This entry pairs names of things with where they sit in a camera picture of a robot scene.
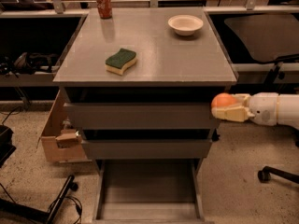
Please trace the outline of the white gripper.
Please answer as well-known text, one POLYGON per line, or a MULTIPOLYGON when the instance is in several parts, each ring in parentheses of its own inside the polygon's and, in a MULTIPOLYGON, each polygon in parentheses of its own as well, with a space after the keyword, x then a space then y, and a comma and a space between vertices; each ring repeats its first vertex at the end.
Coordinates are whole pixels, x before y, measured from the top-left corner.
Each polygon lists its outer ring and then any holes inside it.
POLYGON ((216 119, 244 122, 248 119, 258 125, 275 126, 277 122, 278 94, 261 92, 250 97, 247 93, 233 95, 239 106, 213 107, 216 119))

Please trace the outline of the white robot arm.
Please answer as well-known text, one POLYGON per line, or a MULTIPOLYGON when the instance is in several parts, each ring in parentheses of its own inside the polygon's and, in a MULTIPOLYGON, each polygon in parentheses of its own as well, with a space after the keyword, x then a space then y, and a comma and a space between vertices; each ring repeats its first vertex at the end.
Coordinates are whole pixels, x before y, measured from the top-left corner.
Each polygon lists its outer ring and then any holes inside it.
POLYGON ((211 112, 216 119, 250 120, 258 125, 285 125, 299 129, 299 95, 276 92, 221 93, 214 97, 211 112))

